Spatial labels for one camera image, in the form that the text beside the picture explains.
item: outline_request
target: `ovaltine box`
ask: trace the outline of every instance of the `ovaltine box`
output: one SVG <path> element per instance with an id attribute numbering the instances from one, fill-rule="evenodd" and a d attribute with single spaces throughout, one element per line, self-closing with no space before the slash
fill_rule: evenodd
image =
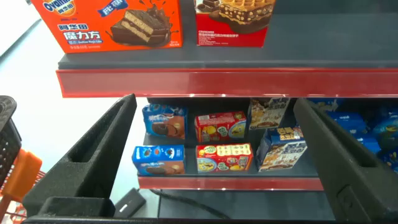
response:
<path id="1" fill-rule="evenodd" d="M 32 0 L 65 53 L 182 46 L 178 0 Z"/>
<path id="2" fill-rule="evenodd" d="M 262 47 L 275 0 L 195 0 L 199 46 Z"/>

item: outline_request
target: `brand logo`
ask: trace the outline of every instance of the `brand logo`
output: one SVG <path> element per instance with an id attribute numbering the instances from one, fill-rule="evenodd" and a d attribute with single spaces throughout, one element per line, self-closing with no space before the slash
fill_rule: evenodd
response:
<path id="1" fill-rule="evenodd" d="M 76 11 L 73 0 L 44 0 L 43 7 L 61 16 L 72 16 Z"/>

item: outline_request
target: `orange box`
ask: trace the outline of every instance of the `orange box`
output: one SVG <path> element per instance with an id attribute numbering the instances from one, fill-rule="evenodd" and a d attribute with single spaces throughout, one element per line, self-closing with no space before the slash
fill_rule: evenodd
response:
<path id="1" fill-rule="evenodd" d="M 250 143 L 197 146 L 198 172 L 244 171 L 252 159 Z"/>
<path id="2" fill-rule="evenodd" d="M 182 46 L 178 0 L 32 0 L 65 53 Z"/>

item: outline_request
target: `chocolate wafer box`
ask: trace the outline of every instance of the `chocolate wafer box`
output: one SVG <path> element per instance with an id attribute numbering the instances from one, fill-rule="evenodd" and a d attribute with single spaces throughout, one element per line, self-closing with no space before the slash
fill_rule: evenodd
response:
<path id="1" fill-rule="evenodd" d="M 178 0 L 32 0 L 65 53 L 182 46 Z"/>
<path id="2" fill-rule="evenodd" d="M 292 168 L 306 149 L 299 127 L 267 129 L 256 152 L 259 171 Z"/>
<path id="3" fill-rule="evenodd" d="M 195 0 L 197 45 L 262 47 L 275 0 Z"/>

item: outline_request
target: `floor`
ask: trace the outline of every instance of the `floor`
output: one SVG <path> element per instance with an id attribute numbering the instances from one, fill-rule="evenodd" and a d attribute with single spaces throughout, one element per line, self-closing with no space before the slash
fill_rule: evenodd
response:
<path id="1" fill-rule="evenodd" d="M 40 21 L 0 57 L 0 95 L 11 96 L 17 101 L 17 110 L 12 118 L 22 137 L 22 147 L 43 160 L 44 172 L 49 171 L 118 100 L 62 98 L 55 71 L 63 55 L 47 26 Z M 138 98 L 137 104 L 138 109 L 111 193 L 114 203 L 132 187 L 139 188 L 131 155 L 134 146 L 142 145 L 144 140 L 141 108 L 147 104 L 146 98 Z M 144 217 L 153 217 L 157 210 L 139 213 Z"/>

